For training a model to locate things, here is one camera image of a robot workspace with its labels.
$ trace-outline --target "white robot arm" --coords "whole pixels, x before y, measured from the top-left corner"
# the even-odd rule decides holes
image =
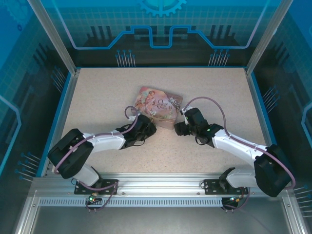
[[[200,142],[198,144],[225,150],[252,166],[250,170],[227,169],[219,178],[220,187],[224,191],[229,186],[258,187],[265,194],[276,197],[291,181],[285,168],[265,154],[268,152],[273,155],[286,170],[291,168],[285,154],[276,145],[257,145],[232,135],[220,125],[209,124],[200,110],[191,106],[182,109],[181,114],[185,121],[175,124],[175,132],[179,136],[193,135],[196,142]]]
[[[85,162],[90,154],[104,150],[126,149],[156,132],[155,125],[144,115],[138,115],[136,123],[133,124],[99,135],[72,129],[49,151],[48,158],[64,179],[73,177],[88,187],[101,188],[100,174]]]

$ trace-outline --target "black mounting bracket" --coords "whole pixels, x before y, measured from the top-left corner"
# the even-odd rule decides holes
[[[114,184],[114,183],[117,183],[117,182],[118,182],[117,179],[103,179],[100,188],[104,188],[104,187],[110,186],[111,184]],[[113,190],[114,190],[114,187],[109,188],[109,189],[105,189],[105,190],[102,190],[102,191],[98,191],[98,194],[99,195],[110,195],[110,194],[112,194]],[[93,190],[86,189],[79,182],[76,182],[74,194],[76,194],[76,195],[90,195],[90,194],[92,194],[94,192],[95,191],[93,191]]]
[[[219,179],[205,179],[201,183],[201,188],[205,190],[205,195],[244,195],[248,194],[248,189],[244,188],[243,191],[240,188],[233,188],[232,186],[228,186],[228,191],[224,191],[224,189],[220,186]]]

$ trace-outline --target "blue wall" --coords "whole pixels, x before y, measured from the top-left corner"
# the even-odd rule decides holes
[[[22,154],[42,156],[68,71],[27,1],[0,1],[0,21],[0,233],[8,234],[37,170]]]
[[[77,66],[123,66],[115,57],[123,49],[136,66],[245,66],[280,0],[158,2],[43,4]],[[218,56],[222,63],[211,61]]]
[[[312,179],[311,9],[310,0],[293,1],[254,70],[277,143],[298,181]]]

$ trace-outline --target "ventilation slot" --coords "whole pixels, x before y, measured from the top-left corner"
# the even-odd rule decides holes
[[[62,207],[84,207],[87,198],[74,197],[45,197],[41,198],[40,206],[62,206]],[[103,200],[90,205],[90,207],[102,206],[107,201]],[[219,197],[113,197],[107,206],[110,207],[220,207],[222,206]]]

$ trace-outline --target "metal post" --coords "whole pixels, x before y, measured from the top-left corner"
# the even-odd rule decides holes
[[[272,37],[277,31],[277,28],[279,27],[281,21],[283,20],[284,16],[286,15],[290,5],[292,4],[293,0],[282,0],[280,5],[277,7],[274,15],[272,16],[267,29],[265,30],[264,34],[262,35],[262,38],[257,45],[256,49],[254,50],[254,53],[252,57],[250,58],[248,64],[247,64],[247,75],[250,75],[257,63],[259,62],[261,56],[263,55],[263,52],[267,48],[269,42],[271,41]]]
[[[63,60],[68,71],[75,75],[76,74],[76,66],[70,57],[62,39],[60,38],[55,26],[53,25],[48,13],[46,12],[44,6],[42,5],[40,0],[28,0],[29,5],[33,9],[37,18],[39,19],[41,25],[43,26],[45,32],[56,48],[59,56]]]

